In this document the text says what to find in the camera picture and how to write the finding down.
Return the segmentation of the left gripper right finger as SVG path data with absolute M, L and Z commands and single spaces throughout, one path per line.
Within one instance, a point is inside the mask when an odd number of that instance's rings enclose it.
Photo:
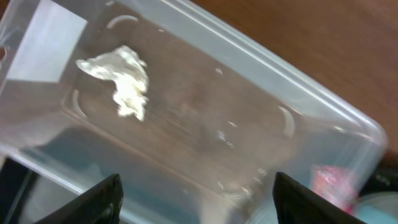
M 364 224 L 283 172 L 275 174 L 272 196 L 279 224 Z

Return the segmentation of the blue cup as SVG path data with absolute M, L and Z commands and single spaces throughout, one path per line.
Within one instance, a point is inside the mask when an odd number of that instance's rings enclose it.
M 353 215 L 368 224 L 397 224 L 397 192 L 379 192 L 360 197 Z

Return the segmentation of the white tissue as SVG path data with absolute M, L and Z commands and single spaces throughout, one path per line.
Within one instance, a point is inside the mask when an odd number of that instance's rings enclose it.
M 75 61 L 77 67 L 99 80 L 112 81 L 116 85 L 113 100 L 118 105 L 120 117 L 135 116 L 144 120 L 145 106 L 149 101 L 145 94 L 149 87 L 149 77 L 145 71 L 147 64 L 126 45 L 111 52 L 86 60 Z

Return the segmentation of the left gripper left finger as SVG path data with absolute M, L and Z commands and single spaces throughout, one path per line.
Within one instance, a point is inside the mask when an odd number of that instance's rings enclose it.
M 124 192 L 112 174 L 35 224 L 119 224 Z

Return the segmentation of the red snack wrapper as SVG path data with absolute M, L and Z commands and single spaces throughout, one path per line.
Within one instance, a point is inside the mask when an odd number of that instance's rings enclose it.
M 352 213 L 353 200 L 358 198 L 352 175 L 345 167 L 313 166 L 310 188 L 336 207 Z

